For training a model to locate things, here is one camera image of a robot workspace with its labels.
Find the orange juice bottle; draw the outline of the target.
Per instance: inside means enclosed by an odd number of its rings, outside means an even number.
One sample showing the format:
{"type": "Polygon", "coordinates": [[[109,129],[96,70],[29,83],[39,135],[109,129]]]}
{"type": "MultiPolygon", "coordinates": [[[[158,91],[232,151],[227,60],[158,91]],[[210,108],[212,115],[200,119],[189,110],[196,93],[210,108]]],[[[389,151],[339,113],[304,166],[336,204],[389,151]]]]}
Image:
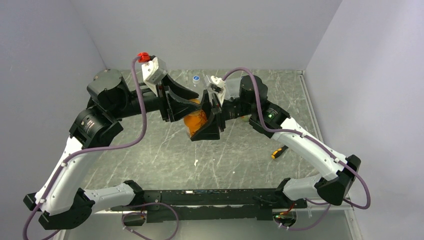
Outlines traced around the orange juice bottle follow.
{"type": "Polygon", "coordinates": [[[184,125],[186,127],[187,135],[191,138],[204,124],[206,124],[208,118],[204,110],[196,110],[183,118],[184,125]]]}

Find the orange bottle cap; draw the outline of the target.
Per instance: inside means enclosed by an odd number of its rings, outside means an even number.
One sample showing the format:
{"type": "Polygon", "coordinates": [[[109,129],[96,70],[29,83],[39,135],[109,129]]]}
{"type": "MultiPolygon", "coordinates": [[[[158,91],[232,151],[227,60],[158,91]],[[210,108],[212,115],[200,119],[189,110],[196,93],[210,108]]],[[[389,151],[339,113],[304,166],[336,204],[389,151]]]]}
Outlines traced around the orange bottle cap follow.
{"type": "Polygon", "coordinates": [[[193,102],[193,103],[196,103],[196,104],[200,104],[201,102],[198,100],[198,99],[196,99],[196,98],[194,98],[194,99],[190,99],[190,101],[191,102],[193,102]]]}

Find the large clear tea bottle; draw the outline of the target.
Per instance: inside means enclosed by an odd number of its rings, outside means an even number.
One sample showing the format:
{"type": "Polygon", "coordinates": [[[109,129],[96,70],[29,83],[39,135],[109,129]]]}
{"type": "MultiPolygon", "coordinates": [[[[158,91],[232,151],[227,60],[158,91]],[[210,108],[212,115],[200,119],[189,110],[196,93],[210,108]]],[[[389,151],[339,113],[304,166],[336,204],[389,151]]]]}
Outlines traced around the large clear tea bottle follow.
{"type": "Polygon", "coordinates": [[[250,117],[251,117],[250,115],[245,115],[245,116],[241,116],[240,119],[244,122],[248,122],[250,117]]]}

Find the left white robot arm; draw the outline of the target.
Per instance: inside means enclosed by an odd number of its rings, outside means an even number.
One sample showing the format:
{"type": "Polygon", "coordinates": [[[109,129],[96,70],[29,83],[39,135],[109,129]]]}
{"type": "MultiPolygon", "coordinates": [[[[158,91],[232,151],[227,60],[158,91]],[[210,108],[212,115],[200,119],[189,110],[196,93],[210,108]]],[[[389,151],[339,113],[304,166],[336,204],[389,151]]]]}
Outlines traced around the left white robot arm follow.
{"type": "Polygon", "coordinates": [[[167,122],[194,112],[198,93],[175,82],[166,72],[155,71],[144,77],[142,88],[130,90],[119,70],[106,69],[96,74],[87,86],[87,108],[73,122],[62,156],[43,187],[24,197],[32,214],[40,213],[45,230],[70,230],[91,214],[118,206],[131,210],[144,203],[144,190],[133,180],[103,189],[81,188],[91,165],[104,151],[114,150],[113,139],[123,130],[121,120],[159,111],[167,122]]]}

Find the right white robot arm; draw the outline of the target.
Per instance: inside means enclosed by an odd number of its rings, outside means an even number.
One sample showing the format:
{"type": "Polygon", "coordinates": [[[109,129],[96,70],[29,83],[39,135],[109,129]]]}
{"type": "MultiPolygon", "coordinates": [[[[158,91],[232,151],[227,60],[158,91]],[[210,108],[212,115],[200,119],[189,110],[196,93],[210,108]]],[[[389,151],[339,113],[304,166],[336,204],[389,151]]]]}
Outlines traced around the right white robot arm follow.
{"type": "Polygon", "coordinates": [[[200,122],[187,128],[191,141],[218,140],[226,121],[247,116],[255,131],[295,151],[318,171],[311,177],[284,179],[275,194],[280,207],[307,198],[320,198],[335,206],[347,201],[348,191],[359,177],[361,160],[331,149],[302,128],[286,110],[269,101],[268,87],[258,76],[229,81],[206,76],[203,86],[201,110],[195,114],[200,122]]]}

